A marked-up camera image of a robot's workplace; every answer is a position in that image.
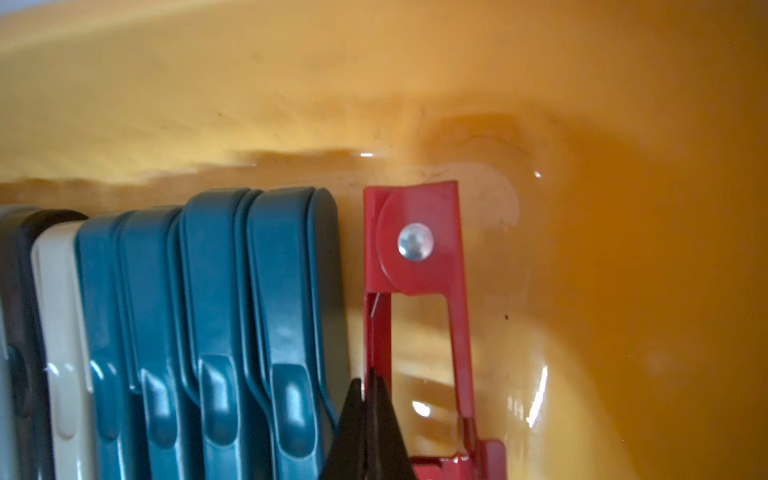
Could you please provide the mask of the black pruning pliers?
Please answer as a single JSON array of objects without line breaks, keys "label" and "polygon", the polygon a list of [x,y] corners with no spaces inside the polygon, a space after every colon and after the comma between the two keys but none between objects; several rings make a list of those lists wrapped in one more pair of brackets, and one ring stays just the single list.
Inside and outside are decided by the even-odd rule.
[{"label": "black pruning pliers", "polygon": [[11,427],[21,479],[55,477],[45,347],[31,251],[48,228],[86,215],[68,209],[23,208],[1,219],[1,306],[9,354]]}]

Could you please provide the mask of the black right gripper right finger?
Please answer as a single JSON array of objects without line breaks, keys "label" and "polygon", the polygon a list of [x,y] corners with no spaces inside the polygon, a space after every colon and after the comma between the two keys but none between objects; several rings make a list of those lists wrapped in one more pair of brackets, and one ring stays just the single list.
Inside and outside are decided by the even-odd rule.
[{"label": "black right gripper right finger", "polygon": [[365,478],[416,480],[385,379],[370,369],[366,381]]}]

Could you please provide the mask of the yellow storage tray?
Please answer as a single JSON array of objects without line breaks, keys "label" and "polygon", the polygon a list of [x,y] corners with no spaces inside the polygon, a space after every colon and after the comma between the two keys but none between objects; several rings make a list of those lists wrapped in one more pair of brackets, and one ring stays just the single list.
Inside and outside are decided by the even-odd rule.
[{"label": "yellow storage tray", "polygon": [[1,15],[1,199],[459,184],[512,479],[767,475],[763,1],[63,1]]}]

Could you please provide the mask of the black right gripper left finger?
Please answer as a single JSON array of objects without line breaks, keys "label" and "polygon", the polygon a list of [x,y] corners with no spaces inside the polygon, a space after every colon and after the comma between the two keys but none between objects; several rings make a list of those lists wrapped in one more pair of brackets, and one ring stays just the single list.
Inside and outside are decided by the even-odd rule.
[{"label": "black right gripper left finger", "polygon": [[362,380],[350,383],[339,417],[338,431],[325,461],[320,480],[366,478],[366,406]]}]

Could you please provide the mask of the teal pruning pliers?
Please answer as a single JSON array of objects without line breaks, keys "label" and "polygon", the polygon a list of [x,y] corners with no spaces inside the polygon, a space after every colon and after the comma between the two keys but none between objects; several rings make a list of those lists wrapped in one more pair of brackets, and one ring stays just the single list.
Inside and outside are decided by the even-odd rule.
[{"label": "teal pruning pliers", "polygon": [[92,217],[75,239],[100,479],[151,477],[118,255],[119,234],[131,215]]}]

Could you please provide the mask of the beige pruning pliers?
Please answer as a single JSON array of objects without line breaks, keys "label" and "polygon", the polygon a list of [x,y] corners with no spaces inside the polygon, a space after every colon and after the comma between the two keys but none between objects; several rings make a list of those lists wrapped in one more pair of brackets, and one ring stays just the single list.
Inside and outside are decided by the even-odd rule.
[{"label": "beige pruning pliers", "polygon": [[93,385],[74,249],[81,225],[72,221],[48,228],[31,253],[57,479],[98,477]]}]

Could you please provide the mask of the red pruning pliers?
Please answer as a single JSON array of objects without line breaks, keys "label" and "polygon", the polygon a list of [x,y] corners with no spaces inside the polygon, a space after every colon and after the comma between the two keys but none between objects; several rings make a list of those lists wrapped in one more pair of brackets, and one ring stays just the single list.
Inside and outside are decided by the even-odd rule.
[{"label": "red pruning pliers", "polygon": [[392,378],[392,297],[440,295],[448,311],[461,448],[449,457],[411,457],[417,479],[504,479],[499,440],[477,432],[458,184],[364,191],[365,366],[388,389]]}]

